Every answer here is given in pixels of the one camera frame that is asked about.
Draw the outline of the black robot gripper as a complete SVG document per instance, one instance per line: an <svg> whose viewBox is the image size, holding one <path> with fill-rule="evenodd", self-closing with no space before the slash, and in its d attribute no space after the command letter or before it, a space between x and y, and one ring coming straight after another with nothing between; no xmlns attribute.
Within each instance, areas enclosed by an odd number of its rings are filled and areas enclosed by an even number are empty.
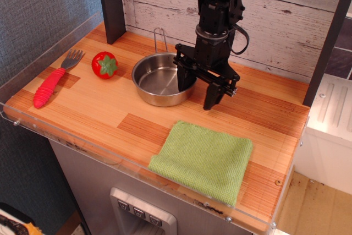
<svg viewBox="0 0 352 235"><path fill-rule="evenodd" d="M237 31L231 29L212 35L196 29L195 47L180 43L175 46L178 90L187 90L195 84L197 78L208 83L203 106L206 111L219 104L224 95L233 96L237 91L240 76L228 62Z"/></svg>

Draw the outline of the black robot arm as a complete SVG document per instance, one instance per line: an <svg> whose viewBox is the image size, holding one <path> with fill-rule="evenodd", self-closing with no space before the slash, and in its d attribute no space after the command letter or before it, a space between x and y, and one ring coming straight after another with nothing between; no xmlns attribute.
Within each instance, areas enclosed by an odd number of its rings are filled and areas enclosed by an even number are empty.
<svg viewBox="0 0 352 235"><path fill-rule="evenodd" d="M203 108L210 110L223 95L233 96L240 76L229 65L236 32L249 38L237 23L243 19L242 0L198 0L199 23L195 47L177 44L178 89L183 91L195 79L208 83Z"/></svg>

